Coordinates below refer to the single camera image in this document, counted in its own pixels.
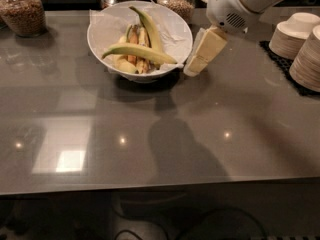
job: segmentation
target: stack of paper cups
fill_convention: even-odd
[[[320,25],[313,28],[289,73],[300,85],[320,92]]]
[[[277,25],[269,47],[280,57],[294,60],[312,29],[319,24],[320,18],[314,14],[295,13]]]

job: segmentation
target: countertop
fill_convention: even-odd
[[[88,11],[46,15],[36,38],[0,30],[0,194],[320,176],[320,99],[259,47],[267,16],[199,76],[141,85],[92,55]],[[197,9],[193,33],[207,26]]]

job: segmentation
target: gray countertop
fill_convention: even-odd
[[[2,29],[0,194],[319,177],[320,99],[259,47],[266,21],[198,77],[145,85],[91,54],[87,11],[47,12],[37,38]],[[206,26],[196,10],[193,32]]]

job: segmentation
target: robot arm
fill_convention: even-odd
[[[233,33],[254,25],[264,11],[283,0],[208,0],[210,22]]]

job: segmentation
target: bunch of bananas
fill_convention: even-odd
[[[139,15],[140,25],[129,25],[125,35],[119,41],[109,46],[102,59],[113,55],[113,63],[118,70],[132,73],[148,73],[160,65],[177,64],[177,61],[163,50],[159,30],[149,14],[129,7]]]

